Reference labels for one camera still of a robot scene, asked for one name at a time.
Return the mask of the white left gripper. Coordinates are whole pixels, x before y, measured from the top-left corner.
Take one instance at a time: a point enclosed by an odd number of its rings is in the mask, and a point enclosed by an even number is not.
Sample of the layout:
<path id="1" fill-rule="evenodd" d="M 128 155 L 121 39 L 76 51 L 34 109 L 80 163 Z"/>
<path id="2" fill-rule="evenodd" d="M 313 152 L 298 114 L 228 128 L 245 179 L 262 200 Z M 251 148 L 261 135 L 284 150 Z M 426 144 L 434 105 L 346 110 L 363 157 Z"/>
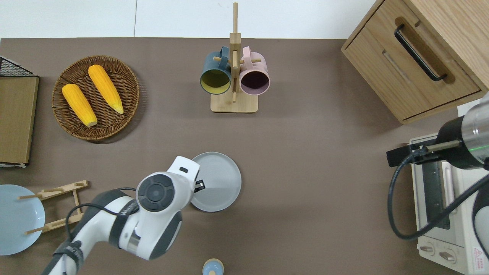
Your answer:
<path id="1" fill-rule="evenodd" d="M 200 165 L 191 159 L 178 155 L 167 170 L 168 173 L 182 176 L 190 191 L 199 192 L 206 188 L 203 180 L 198 180 Z"/>

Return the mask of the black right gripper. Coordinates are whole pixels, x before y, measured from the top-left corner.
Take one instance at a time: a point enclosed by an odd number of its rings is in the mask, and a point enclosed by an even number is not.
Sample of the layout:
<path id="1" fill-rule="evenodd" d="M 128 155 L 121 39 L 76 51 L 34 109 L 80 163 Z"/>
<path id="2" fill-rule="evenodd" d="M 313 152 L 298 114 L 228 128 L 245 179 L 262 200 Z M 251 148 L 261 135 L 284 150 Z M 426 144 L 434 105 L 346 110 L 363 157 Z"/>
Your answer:
<path id="1" fill-rule="evenodd" d="M 407 158 L 412 152 L 425 147 L 424 144 L 408 144 L 386 152 L 386 158 L 389 167 L 398 167 L 402 161 Z M 423 164 L 434 161 L 434 153 L 430 153 L 425 149 L 421 154 L 415 155 L 408 163 Z"/>

